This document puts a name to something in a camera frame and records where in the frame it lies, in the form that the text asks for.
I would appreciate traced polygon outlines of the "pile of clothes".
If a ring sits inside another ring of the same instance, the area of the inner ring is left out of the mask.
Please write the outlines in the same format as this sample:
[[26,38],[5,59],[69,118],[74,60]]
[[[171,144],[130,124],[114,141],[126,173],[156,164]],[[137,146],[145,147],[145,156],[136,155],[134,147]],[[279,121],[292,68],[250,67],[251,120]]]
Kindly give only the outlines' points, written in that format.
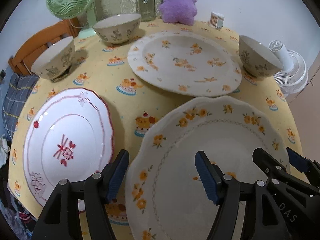
[[1,215],[18,239],[31,239],[37,220],[8,189],[10,146],[1,135]]

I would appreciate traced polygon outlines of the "white clip fan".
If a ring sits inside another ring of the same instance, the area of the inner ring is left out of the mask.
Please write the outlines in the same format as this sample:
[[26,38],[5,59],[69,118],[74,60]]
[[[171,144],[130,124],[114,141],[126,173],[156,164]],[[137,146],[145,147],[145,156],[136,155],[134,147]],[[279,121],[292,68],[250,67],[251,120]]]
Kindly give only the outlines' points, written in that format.
[[268,48],[283,65],[281,71],[274,74],[274,79],[283,94],[296,94],[308,83],[308,71],[303,57],[293,50],[288,50],[283,42],[274,40]]

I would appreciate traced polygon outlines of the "large yellow floral plate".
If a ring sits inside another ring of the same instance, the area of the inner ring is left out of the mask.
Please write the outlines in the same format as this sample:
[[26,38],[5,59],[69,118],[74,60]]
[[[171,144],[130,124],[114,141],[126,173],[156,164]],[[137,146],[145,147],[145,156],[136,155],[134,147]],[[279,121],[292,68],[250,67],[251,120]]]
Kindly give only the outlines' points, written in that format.
[[161,31],[141,38],[129,49],[127,61],[145,82],[190,96],[226,95],[242,80],[238,63],[225,48],[183,31]]

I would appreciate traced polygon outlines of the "glass jar dark lid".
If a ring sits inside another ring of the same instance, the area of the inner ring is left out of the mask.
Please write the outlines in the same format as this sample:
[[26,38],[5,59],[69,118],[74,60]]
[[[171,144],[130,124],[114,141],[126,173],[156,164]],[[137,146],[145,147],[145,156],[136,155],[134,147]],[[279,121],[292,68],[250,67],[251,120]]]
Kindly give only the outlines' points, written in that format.
[[141,21],[153,21],[156,18],[156,0],[136,0],[136,12]]

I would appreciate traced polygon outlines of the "cotton swab container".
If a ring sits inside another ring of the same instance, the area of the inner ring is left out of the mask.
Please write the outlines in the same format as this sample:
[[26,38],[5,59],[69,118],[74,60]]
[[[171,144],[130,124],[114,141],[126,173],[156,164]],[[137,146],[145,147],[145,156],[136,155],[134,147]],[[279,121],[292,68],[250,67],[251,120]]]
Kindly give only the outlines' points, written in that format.
[[225,16],[216,12],[211,12],[208,25],[217,30],[222,29]]

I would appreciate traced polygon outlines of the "grey plaid pillow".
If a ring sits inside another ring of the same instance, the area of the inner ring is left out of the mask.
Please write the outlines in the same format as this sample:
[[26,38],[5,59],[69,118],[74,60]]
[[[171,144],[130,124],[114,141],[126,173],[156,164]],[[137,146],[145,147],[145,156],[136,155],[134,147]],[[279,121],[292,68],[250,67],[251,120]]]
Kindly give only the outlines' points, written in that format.
[[10,141],[14,136],[22,109],[38,80],[37,75],[20,76],[16,73],[10,78],[9,88],[1,107],[6,137]]

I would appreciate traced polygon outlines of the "purple plush toy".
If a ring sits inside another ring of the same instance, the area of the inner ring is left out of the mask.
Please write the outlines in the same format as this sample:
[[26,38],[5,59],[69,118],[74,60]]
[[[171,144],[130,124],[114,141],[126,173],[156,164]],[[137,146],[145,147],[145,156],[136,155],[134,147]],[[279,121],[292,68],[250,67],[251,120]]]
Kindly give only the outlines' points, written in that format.
[[197,14],[196,2],[197,0],[163,0],[159,6],[163,22],[193,25]]

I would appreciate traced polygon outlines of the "red pattern white plate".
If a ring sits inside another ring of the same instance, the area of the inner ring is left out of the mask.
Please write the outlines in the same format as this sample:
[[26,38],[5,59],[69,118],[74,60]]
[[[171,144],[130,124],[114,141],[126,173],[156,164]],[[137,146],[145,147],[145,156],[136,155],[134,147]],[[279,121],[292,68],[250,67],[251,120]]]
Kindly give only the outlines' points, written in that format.
[[65,89],[33,117],[23,145],[23,170],[36,201],[45,206],[61,179],[82,181],[103,170],[113,155],[107,103],[85,88]]

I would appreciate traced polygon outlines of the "scalloped yellow floral plate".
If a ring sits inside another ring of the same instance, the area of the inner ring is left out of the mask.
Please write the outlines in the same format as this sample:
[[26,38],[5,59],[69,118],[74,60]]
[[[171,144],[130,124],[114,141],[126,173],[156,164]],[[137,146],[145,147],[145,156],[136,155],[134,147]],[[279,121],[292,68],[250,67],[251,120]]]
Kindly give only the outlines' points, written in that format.
[[134,239],[206,239],[224,178],[267,179],[253,162],[262,148],[289,169],[283,140],[266,115],[230,96],[194,98],[152,126],[129,166],[126,211]]

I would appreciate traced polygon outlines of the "green desk fan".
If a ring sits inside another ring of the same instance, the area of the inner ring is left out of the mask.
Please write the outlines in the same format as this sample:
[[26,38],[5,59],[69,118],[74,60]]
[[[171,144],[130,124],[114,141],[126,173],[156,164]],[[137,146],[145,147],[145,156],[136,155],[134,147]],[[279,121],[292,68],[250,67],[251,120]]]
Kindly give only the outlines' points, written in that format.
[[85,14],[88,26],[81,28],[79,38],[95,36],[93,25],[97,23],[95,0],[46,0],[48,10],[57,18],[70,20]]

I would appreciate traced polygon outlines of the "yellow patterned tablecloth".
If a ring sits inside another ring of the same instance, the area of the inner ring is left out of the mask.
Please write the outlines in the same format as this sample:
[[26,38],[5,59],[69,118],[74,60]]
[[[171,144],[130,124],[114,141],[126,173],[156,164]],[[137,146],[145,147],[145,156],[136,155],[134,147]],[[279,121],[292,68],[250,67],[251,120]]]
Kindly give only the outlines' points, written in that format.
[[[58,83],[40,79],[16,121],[11,147],[8,188],[32,217],[38,217],[42,206],[27,185],[23,170],[23,144],[29,125],[45,101],[56,93],[74,87],[83,79],[83,87],[96,92],[107,103],[114,129],[114,150],[138,153],[142,138],[135,135],[136,123],[146,117],[161,118],[188,101],[185,95],[158,89],[139,79],[129,67],[126,56],[130,45],[106,45],[97,37],[77,38],[75,71]],[[289,105],[273,78],[257,80],[244,74],[240,88],[233,93],[262,111],[283,138],[285,146],[302,151],[296,123]]]

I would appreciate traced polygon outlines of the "wall power outlet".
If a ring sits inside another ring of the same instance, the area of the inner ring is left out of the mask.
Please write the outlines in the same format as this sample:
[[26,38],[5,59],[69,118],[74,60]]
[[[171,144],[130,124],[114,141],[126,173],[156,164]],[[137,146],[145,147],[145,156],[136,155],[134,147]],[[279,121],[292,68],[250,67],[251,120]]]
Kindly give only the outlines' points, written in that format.
[[1,70],[1,72],[0,72],[0,78],[3,80],[3,79],[5,78],[5,76],[6,76],[5,71],[4,71],[4,70]]

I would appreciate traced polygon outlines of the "floral ceramic bowl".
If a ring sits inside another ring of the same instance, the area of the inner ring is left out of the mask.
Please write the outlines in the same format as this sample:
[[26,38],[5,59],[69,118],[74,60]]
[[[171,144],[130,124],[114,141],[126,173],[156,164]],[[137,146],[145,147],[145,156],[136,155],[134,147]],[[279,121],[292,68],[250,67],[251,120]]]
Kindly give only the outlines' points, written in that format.
[[271,77],[283,69],[272,51],[245,35],[239,36],[239,56],[245,70],[255,77]]
[[74,37],[65,37],[49,46],[35,60],[31,72],[43,79],[57,82],[68,75],[74,53]]
[[93,30],[103,42],[122,44],[127,42],[139,29],[140,14],[118,14],[100,20],[93,25]]

